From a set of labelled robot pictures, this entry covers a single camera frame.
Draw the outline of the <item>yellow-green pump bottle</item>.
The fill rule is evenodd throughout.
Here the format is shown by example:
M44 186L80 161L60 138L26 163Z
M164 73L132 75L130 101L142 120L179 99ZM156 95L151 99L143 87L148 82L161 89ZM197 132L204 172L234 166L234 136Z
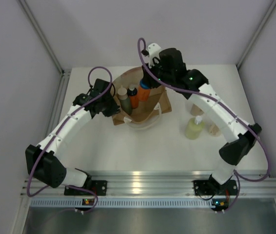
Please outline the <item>yellow-green pump bottle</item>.
M188 139L195 140L200 136L203 129L204 121L202 116L193 117L188 121L185 129L185 136Z

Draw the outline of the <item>cream pump bottle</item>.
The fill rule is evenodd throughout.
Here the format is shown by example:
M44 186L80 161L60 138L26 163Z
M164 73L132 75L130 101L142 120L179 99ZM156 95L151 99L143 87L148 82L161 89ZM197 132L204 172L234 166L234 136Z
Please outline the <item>cream pump bottle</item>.
M209 128L209 134L213 137L218 137L221 135L221 131L215 123L212 123Z

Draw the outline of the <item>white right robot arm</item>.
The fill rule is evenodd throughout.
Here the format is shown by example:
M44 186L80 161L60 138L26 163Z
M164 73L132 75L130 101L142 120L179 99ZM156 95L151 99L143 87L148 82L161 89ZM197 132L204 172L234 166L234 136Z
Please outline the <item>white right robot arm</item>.
M142 82L150 89L163 85L180 94L220 129L226 143L220 148L220 162L210 175L209 188L219 194L227 187L236 166L254 147L261 127L240 119L217 95L206 76L197 69L187 69L176 48L161 49L157 44L139 49L139 56L148 57L142 64Z

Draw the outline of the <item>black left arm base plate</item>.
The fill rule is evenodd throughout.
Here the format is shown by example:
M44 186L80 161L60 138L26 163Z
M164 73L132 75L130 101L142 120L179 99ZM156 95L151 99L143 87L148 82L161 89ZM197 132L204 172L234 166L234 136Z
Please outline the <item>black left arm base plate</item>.
M66 196L83 196L83 195L92 195L85 190L91 191L92 193L98 196L106 196L108 181L107 180L92 180L87 185L82 187L76 187L69 185L65 187L64 195Z

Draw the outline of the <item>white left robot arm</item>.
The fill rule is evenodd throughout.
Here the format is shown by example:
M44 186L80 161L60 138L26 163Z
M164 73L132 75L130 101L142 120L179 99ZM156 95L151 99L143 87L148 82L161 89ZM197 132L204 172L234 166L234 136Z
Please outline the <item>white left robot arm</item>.
M102 113L105 117L110 117L119 113L111 87L111 83L96 79L87 94L75 98L63 120L44 140L36 146L27 147L26 164L31 177L52 188L71 185L82 195L91 192L91 176L79 169L66 168L61 161L68 157L65 150L70 141L95 115Z

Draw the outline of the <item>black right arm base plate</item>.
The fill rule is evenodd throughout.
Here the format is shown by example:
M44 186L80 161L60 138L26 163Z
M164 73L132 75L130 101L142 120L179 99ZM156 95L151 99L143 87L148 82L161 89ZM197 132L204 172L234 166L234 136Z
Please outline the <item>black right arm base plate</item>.
M235 180L229 180L222 185L209 179L194 180L193 186L197 196L237 195Z

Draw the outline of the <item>beige round pump bottle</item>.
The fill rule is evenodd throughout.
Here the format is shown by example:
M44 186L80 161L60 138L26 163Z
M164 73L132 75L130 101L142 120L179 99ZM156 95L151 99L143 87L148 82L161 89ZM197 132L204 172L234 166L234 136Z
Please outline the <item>beige round pump bottle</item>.
M204 112L197 105L193 104L190 110L190 114L196 117L196 116L202 116Z

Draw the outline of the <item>orange bottle blue cap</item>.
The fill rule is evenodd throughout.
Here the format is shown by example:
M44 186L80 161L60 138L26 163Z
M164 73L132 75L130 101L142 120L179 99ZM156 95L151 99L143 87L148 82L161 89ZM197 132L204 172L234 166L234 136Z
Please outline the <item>orange bottle blue cap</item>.
M147 101L151 92L151 88L141 79L138 87L139 101Z

